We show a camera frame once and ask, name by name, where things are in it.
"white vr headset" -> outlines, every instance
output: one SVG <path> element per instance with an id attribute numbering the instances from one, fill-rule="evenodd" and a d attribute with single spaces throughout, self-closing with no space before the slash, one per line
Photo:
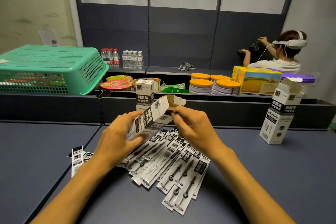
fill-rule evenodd
<path id="1" fill-rule="evenodd" d="M 286 47 L 291 48 L 291 49 L 302 49 L 303 47 L 305 47 L 307 45 L 307 40 L 304 40 L 302 32 L 301 31 L 297 31 L 299 34 L 299 39 L 298 40 L 289 40 L 287 42 L 284 41 L 273 41 L 273 48 L 275 48 L 275 44 L 284 44 L 286 45 Z"/>

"white t-shirt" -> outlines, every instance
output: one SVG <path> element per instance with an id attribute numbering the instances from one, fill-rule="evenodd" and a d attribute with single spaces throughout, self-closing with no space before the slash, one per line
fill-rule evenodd
<path id="1" fill-rule="evenodd" d="M 281 70 L 288 73 L 298 73 L 300 70 L 300 63 L 297 60 L 293 61 L 277 61 L 273 60 L 260 60 L 256 63 L 249 64 L 248 67 L 264 67 Z"/>

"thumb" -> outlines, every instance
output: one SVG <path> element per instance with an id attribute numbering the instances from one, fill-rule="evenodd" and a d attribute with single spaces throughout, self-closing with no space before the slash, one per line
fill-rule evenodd
<path id="1" fill-rule="evenodd" d="M 141 136 L 135 138 L 135 139 L 132 140 L 132 141 L 128 141 L 128 145 L 129 145 L 131 151 L 134 150 L 134 149 L 135 149 L 136 147 L 138 147 L 139 145 L 141 145 L 141 143 L 142 143 L 143 141 L 145 141 L 148 137 L 149 137 L 148 134 L 144 134 L 144 135 L 141 135 Z"/>
<path id="2" fill-rule="evenodd" d="M 184 122 L 180 115 L 176 114 L 175 112 L 172 112 L 170 115 L 173 118 L 175 125 L 178 127 L 179 132 L 181 132 L 184 137 L 187 138 L 194 133 L 193 130 Z"/>

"pile of pen refill packets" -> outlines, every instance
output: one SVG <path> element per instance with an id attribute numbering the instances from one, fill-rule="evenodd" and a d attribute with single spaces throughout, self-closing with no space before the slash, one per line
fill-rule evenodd
<path id="1" fill-rule="evenodd" d="M 210 159 L 179 138 L 177 128 L 160 130 L 136 148 L 118 166 L 125 168 L 138 186 L 156 187 L 166 197 L 162 204 L 184 215 L 196 199 Z"/>

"water bottle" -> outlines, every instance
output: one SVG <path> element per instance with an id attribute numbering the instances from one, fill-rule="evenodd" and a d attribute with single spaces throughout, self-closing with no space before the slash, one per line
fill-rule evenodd
<path id="1" fill-rule="evenodd" d="M 128 68 L 128 51 L 123 53 L 123 68 Z"/>
<path id="2" fill-rule="evenodd" d="M 128 68 L 132 68 L 132 54 L 133 54 L 133 51 L 128 51 L 128 55 L 127 55 L 127 57 L 128 57 L 128 65 L 127 65 L 127 67 Z"/>
<path id="3" fill-rule="evenodd" d="M 103 48 L 101 50 L 101 54 L 100 54 L 101 58 L 103 59 L 104 63 L 107 63 L 107 59 L 106 59 L 106 48 Z"/>
<path id="4" fill-rule="evenodd" d="M 113 64 L 114 64 L 114 67 L 119 67 L 119 53 L 118 53 L 118 49 L 114 49 L 114 52 L 113 52 Z"/>
<path id="5" fill-rule="evenodd" d="M 113 67 L 113 49 L 107 49 L 106 60 L 110 67 Z"/>
<path id="6" fill-rule="evenodd" d="M 138 65 L 138 68 L 139 69 L 142 69 L 143 65 L 144 65 L 144 61 L 143 61 L 143 58 L 142 58 L 142 51 L 139 51 L 138 52 L 138 55 L 137 55 L 137 65 Z"/>
<path id="7" fill-rule="evenodd" d="M 137 64 L 137 51 L 134 51 L 132 54 L 132 68 L 138 68 Z"/>

